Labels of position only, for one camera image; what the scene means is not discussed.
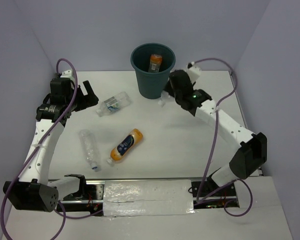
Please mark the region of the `clear ribbed bottle blue cap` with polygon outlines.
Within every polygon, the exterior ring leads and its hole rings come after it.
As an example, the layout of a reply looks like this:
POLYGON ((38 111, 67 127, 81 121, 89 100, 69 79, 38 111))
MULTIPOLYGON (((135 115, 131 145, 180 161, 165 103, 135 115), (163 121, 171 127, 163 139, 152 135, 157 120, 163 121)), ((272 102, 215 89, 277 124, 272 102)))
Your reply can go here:
POLYGON ((163 107, 166 103, 169 103, 171 101, 174 101, 174 98, 165 90, 161 92, 160 99, 158 101, 158 104, 163 107))

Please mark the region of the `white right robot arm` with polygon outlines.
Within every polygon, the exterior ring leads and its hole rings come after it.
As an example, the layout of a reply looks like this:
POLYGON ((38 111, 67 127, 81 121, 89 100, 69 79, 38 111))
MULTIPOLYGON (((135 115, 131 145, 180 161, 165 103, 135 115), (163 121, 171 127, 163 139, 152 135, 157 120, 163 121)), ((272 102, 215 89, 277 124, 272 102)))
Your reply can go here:
POLYGON ((219 109, 216 101, 204 90, 194 89, 200 74, 199 70, 193 68, 175 70, 169 74, 164 91, 182 109, 209 126, 218 127, 217 135, 233 149, 234 156, 230 162, 208 177, 208 192, 218 196, 224 191, 225 184, 247 179, 267 161, 268 141, 263 133, 253 133, 219 109))

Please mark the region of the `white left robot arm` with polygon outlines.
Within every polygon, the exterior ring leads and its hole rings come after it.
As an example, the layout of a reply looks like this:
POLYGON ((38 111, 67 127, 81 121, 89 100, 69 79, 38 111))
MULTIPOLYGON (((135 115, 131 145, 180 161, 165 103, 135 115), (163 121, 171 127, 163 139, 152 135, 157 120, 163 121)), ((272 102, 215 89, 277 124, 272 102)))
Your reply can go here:
POLYGON ((58 140, 72 112, 95 106, 99 99, 90 82, 84 81, 87 94, 75 87, 71 78, 56 77, 50 81, 50 93, 36 109, 34 138, 28 152, 31 161, 15 183, 6 181, 3 192, 17 210, 52 212, 66 196, 83 199, 88 195, 86 179, 81 174, 66 174, 49 181, 49 169, 58 140))

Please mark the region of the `clear bottle green blue label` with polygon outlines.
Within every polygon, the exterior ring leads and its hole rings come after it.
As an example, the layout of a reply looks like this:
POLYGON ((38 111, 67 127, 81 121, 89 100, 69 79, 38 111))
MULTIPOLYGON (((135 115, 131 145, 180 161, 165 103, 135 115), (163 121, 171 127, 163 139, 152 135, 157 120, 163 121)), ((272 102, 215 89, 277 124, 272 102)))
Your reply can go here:
POLYGON ((132 103, 129 95, 122 91, 100 103, 100 106, 97 108, 96 113, 99 117, 111 115, 132 103))

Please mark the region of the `orange juice bottle dark label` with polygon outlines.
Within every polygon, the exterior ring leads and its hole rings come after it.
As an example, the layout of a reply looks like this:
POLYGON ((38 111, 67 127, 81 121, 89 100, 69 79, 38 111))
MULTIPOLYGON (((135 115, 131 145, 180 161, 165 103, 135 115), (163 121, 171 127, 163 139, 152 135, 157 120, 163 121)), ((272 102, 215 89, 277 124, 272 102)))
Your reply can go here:
POLYGON ((111 150, 110 156, 106 159, 106 162, 111 166, 121 162, 128 154, 129 150, 137 145, 143 137, 143 134, 137 128, 134 128, 117 146, 111 150))

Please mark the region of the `small orange bottle white cap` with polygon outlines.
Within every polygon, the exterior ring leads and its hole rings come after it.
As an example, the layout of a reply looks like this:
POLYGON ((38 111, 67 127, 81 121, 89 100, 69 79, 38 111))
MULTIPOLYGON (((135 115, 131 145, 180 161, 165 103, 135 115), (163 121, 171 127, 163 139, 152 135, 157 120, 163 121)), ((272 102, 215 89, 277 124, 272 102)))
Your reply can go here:
POLYGON ((160 54, 152 54, 149 59, 149 73, 158 73, 160 71, 161 64, 163 62, 163 57, 160 54))

